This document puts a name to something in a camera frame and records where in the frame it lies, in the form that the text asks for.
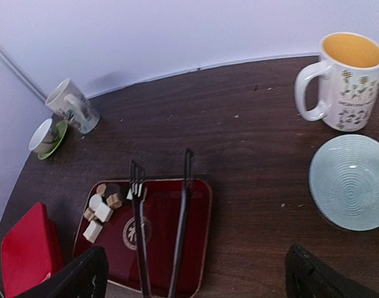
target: white mug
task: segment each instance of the white mug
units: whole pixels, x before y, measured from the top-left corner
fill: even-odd
[[[96,127],[99,113],[71,79],[64,80],[47,97],[45,105],[85,135]]]
[[[305,108],[305,91],[316,76],[319,101]],[[379,45],[354,33],[334,33],[321,41],[319,62],[308,65],[295,80],[295,103],[308,121],[322,119],[328,126],[354,132],[367,124],[379,88]]]
[[[44,154],[50,152],[56,145],[60,135],[52,118],[46,119],[37,128],[29,141],[29,151]]]

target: saucer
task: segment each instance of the saucer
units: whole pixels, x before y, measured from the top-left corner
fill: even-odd
[[[320,212],[339,227],[379,227],[379,143],[363,135],[341,135],[314,155],[309,185]]]
[[[43,153],[43,154],[38,154],[38,159],[39,160],[45,160],[46,158],[48,158],[50,155],[52,155],[55,150],[60,146],[61,142],[63,141],[64,137],[65,137],[65,134],[66,134],[66,131],[68,129],[68,123],[66,123],[66,121],[59,121],[57,124],[57,129],[58,129],[58,134],[60,135],[59,136],[59,139],[55,145],[55,147],[52,149],[52,151],[48,152],[48,153]]]

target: red tray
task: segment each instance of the red tray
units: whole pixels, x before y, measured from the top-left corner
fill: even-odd
[[[91,189],[89,198],[96,193],[97,186],[102,183],[117,183],[128,187],[128,180],[100,181]],[[144,202],[144,216],[148,219],[145,220],[146,248],[152,293],[167,297],[181,207],[182,180],[147,180],[146,187],[148,192]],[[211,209],[211,187],[205,181],[195,179],[177,285],[177,297],[179,298],[192,297],[200,288]],[[76,235],[73,256],[74,258],[79,256],[91,246],[103,246],[109,262],[109,281],[139,291],[141,288],[136,248],[130,242],[133,236],[130,234],[133,227],[132,222],[132,207],[130,205],[121,206],[104,224],[96,242],[92,244],[83,237],[83,232],[89,223],[82,218]]]

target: black tongs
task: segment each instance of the black tongs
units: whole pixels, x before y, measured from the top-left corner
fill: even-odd
[[[134,213],[138,267],[140,270],[140,281],[142,296],[151,298],[151,281],[149,279],[148,259],[146,257],[146,237],[144,223],[144,193],[145,193],[145,171],[135,161],[130,163],[130,189],[133,195],[132,207]]]
[[[186,149],[184,158],[184,180],[182,181],[181,209],[176,237],[176,248],[174,249],[174,261],[172,264],[172,274],[168,298],[175,298],[177,292],[177,282],[182,261],[182,250],[185,243],[185,232],[188,218],[190,199],[194,191],[194,152]]]

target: wooden table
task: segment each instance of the wooden table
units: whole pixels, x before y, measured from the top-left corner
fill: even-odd
[[[321,121],[306,122],[295,108],[295,77],[316,60],[225,66],[94,99],[103,116],[95,131],[82,137],[70,130],[52,158],[27,160],[0,223],[0,245],[40,201],[56,222],[65,261],[71,261],[96,182],[128,177],[132,158],[150,176],[181,175],[183,152],[191,147],[195,173],[207,177],[215,194],[199,297],[285,297],[283,258],[293,243],[379,291],[379,228],[356,233],[334,227],[308,190],[312,156],[340,135]],[[316,81],[307,96],[316,102]],[[379,141],[379,96],[359,133]],[[110,286],[107,297],[138,295]]]

